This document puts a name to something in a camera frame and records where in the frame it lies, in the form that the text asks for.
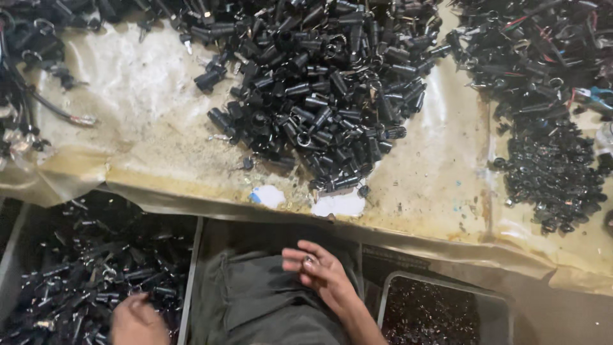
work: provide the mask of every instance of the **key ring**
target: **key ring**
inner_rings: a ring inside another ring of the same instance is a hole
[[[55,35],[55,25],[53,25],[52,22],[50,22],[50,21],[48,21],[48,20],[46,20],[44,18],[38,18],[38,19],[34,20],[34,27],[37,28],[37,29],[40,29],[40,33],[46,36],[48,34],[48,32],[46,30],[44,30],[45,29],[44,27],[40,28],[39,24],[46,25],[47,28],[51,29],[51,33]]]

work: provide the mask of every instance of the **gray pants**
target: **gray pants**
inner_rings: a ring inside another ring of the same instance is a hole
[[[212,220],[196,269],[190,344],[350,344],[315,291],[281,268],[281,250],[299,239],[334,254],[363,296],[358,244],[304,225]]]

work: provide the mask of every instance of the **finger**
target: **finger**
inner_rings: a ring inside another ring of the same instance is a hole
[[[313,242],[309,242],[306,241],[304,239],[301,239],[298,241],[298,248],[305,250],[309,253],[313,253],[317,256],[318,259],[320,260],[331,260],[331,259],[336,259],[336,257],[332,254],[330,254],[330,252],[328,252],[327,250],[325,250],[322,246],[320,246],[319,244],[313,243]]]
[[[147,298],[146,293],[139,293],[138,295],[128,296],[125,300],[121,301],[120,304],[115,307],[113,310],[113,318],[114,319],[123,319],[125,317],[130,317],[130,308],[138,303],[143,303]]]
[[[323,279],[325,281],[334,281],[335,273],[329,270],[327,267],[323,265],[318,265],[317,263],[304,261],[302,262],[302,267],[304,271],[312,276]]]
[[[153,309],[149,303],[140,303],[131,308],[133,315],[141,320],[145,325],[163,323],[162,317]]]
[[[300,271],[302,269],[302,262],[283,260],[281,267],[283,267],[283,271]]]
[[[298,262],[301,262],[302,260],[304,260],[305,256],[307,255],[313,256],[313,254],[311,253],[307,253],[302,250],[291,249],[291,248],[285,248],[281,252],[281,256],[284,259],[290,259],[290,260],[294,260]]]
[[[300,273],[299,278],[302,285],[310,287],[311,289],[313,288],[313,278],[311,278],[308,274]]]

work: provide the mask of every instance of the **person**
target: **person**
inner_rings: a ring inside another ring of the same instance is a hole
[[[348,279],[339,259],[313,242],[300,240],[297,247],[298,249],[283,249],[281,253],[283,271],[296,272],[297,279],[302,285],[317,293],[338,317],[353,345],[387,344]],[[113,345],[168,345],[170,343],[164,321],[147,303],[147,294],[129,296],[115,308],[112,343]]]

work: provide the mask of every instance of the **metal tray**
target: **metal tray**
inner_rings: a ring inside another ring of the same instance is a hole
[[[2,256],[2,261],[0,262],[0,331],[3,330],[4,321],[15,308],[21,293],[21,275],[24,273],[23,263],[30,259],[28,255],[29,249],[37,245],[39,239],[45,235],[45,227],[39,226],[39,224],[44,223],[44,218],[40,216],[43,211],[44,209],[41,207],[32,206],[27,203],[23,204]],[[198,258],[200,248],[203,223],[203,218],[198,217],[177,345],[186,344],[189,306],[191,305],[192,297],[191,291],[194,284],[194,272],[196,270],[196,259]]]
[[[383,325],[383,316],[387,303],[387,293],[393,278],[404,277],[415,281],[428,284],[448,287],[474,294],[477,299],[477,312],[481,319],[481,344],[487,345],[512,345],[513,344],[513,315],[511,313],[510,301],[499,293],[480,289],[477,287],[464,286],[439,279],[418,276],[403,271],[396,271],[387,276],[383,288],[383,297],[379,307],[379,318],[377,324],[379,328]]]

